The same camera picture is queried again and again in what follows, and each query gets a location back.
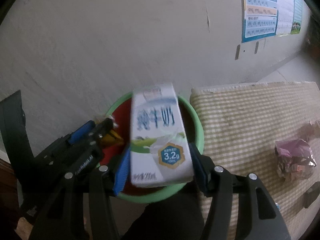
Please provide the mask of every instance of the metal screw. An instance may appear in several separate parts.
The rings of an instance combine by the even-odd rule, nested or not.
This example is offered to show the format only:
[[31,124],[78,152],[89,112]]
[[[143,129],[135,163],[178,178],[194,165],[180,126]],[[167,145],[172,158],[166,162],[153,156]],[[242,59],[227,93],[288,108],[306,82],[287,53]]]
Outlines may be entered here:
[[108,170],[108,166],[106,166],[106,165],[102,165],[99,167],[99,171],[101,171],[101,172],[105,172],[107,170]]
[[64,177],[65,177],[66,179],[71,179],[71,178],[73,177],[73,174],[72,174],[72,172],[67,172],[67,173],[64,175]]
[[254,174],[254,173],[250,173],[250,174],[249,174],[249,178],[250,178],[250,179],[253,179],[253,180],[256,180],[256,179],[257,179],[257,175]]
[[223,172],[223,168],[221,166],[215,166],[214,170],[216,172]]

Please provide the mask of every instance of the blue hexagon label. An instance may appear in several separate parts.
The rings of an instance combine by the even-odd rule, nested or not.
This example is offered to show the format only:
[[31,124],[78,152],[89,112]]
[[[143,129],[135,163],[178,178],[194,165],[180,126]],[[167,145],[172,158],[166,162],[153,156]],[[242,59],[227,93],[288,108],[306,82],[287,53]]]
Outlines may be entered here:
[[164,147],[159,149],[158,155],[159,163],[170,169],[175,169],[185,160],[183,147],[173,143],[167,143]]

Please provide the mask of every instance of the blue poster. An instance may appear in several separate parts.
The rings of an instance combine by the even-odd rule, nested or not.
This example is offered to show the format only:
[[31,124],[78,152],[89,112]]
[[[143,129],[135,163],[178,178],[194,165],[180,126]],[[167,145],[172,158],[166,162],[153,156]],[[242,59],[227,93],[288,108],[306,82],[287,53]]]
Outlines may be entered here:
[[275,36],[278,0],[244,0],[242,42]]

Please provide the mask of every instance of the yellow object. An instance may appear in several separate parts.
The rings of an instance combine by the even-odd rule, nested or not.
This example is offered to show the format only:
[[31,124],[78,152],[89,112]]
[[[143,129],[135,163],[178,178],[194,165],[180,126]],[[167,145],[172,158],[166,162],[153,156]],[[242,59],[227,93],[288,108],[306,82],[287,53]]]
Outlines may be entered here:
[[103,146],[123,145],[124,140],[114,130],[111,130],[110,133],[102,137],[101,143]]

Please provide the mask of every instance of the dark cloth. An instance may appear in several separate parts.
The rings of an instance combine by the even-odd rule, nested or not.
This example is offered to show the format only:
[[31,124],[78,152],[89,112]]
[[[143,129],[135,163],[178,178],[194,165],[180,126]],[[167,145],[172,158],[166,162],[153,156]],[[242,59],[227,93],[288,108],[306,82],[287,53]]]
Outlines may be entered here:
[[0,239],[21,240],[21,238],[14,231],[10,222],[7,220],[6,217],[4,217],[4,214],[2,214],[1,210],[0,210]]
[[198,240],[204,228],[194,184],[163,201],[149,204],[121,240]]

